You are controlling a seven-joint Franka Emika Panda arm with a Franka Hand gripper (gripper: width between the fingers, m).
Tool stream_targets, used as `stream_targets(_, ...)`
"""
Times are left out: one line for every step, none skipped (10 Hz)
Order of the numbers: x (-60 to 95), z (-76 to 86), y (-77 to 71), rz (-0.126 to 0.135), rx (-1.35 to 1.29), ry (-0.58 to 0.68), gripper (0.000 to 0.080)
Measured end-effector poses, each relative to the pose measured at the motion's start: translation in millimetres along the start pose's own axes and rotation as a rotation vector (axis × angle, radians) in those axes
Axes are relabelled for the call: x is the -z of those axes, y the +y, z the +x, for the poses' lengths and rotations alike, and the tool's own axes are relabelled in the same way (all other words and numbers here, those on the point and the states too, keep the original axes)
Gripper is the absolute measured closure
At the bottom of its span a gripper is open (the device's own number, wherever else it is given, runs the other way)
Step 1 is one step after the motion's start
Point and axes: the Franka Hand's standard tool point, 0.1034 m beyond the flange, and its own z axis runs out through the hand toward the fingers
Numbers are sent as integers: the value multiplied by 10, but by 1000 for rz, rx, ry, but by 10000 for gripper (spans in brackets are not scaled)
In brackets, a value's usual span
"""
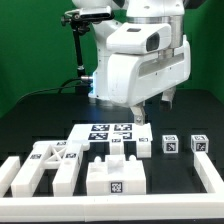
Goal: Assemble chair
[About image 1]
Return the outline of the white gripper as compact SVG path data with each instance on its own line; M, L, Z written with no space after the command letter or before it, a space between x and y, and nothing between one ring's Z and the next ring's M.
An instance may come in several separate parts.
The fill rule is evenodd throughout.
M174 86L189 78L190 60L190 45L186 38L183 38L183 45L174 50L174 55L166 59L160 59L158 53L112 54L107 67L109 100L122 107L131 107L134 123L142 126L145 111L140 102L163 92L160 109L170 111L176 92Z

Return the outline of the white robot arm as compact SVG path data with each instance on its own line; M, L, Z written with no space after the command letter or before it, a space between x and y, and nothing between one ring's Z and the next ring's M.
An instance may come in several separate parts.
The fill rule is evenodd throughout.
M187 0L72 0L77 19L93 23L98 65L89 97L127 107L137 125L144 103L160 94L170 104L189 78L190 46L183 34Z

